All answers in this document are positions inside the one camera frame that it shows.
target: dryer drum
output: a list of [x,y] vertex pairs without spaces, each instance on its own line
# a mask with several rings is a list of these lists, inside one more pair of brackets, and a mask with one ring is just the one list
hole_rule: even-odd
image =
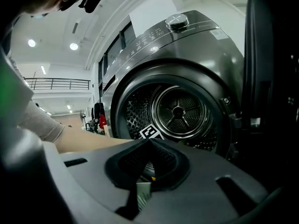
[[207,106],[179,86],[149,84],[134,91],[126,101],[127,126],[132,139],[149,124],[167,139],[192,147],[212,150],[216,125]]

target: person's arm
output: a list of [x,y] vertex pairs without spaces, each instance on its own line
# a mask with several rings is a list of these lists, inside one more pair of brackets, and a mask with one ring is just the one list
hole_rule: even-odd
[[59,153],[68,153],[90,151],[130,141],[109,138],[88,131],[65,127],[54,143]]

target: person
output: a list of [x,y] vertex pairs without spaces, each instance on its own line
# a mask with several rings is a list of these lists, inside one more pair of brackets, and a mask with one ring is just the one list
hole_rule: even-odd
[[[0,51],[11,59],[11,65],[20,79],[22,75],[12,60],[10,51],[11,33],[17,19],[23,14],[40,15],[64,11],[77,1],[79,0],[0,0]],[[64,127],[46,115],[33,101],[28,104],[18,125],[36,133],[43,141],[54,143],[60,153],[89,151],[130,141]]]

